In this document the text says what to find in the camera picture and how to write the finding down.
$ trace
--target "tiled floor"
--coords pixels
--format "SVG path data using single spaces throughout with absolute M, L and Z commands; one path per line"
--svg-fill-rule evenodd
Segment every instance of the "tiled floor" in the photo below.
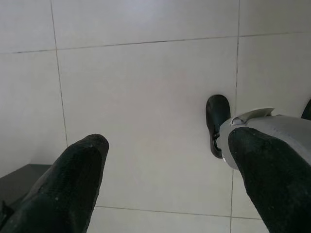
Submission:
M 205 103 L 299 116 L 310 24 L 309 0 L 2 0 L 0 176 L 101 133 L 88 233 L 266 233 L 209 151 Z

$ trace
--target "gray fabric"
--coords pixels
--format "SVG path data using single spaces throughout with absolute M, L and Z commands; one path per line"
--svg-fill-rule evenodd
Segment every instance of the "gray fabric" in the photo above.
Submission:
M 311 121 L 289 116 L 265 116 L 232 125 L 232 119 L 220 127 L 220 147 L 224 160 L 234 169 L 238 169 L 230 153 L 229 134 L 238 127 L 256 129 L 267 135 L 276 137 L 292 147 L 309 165 L 311 165 Z

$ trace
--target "black shoe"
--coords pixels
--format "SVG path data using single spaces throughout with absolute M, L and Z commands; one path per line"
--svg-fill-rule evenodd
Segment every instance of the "black shoe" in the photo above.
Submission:
M 307 104 L 303 114 L 301 116 L 302 119 L 311 120 L 311 100 Z
M 211 96 L 206 103 L 206 123 L 209 130 L 210 149 L 217 158 L 222 158 L 222 150 L 217 147 L 220 126 L 230 118 L 230 105 L 222 95 Z

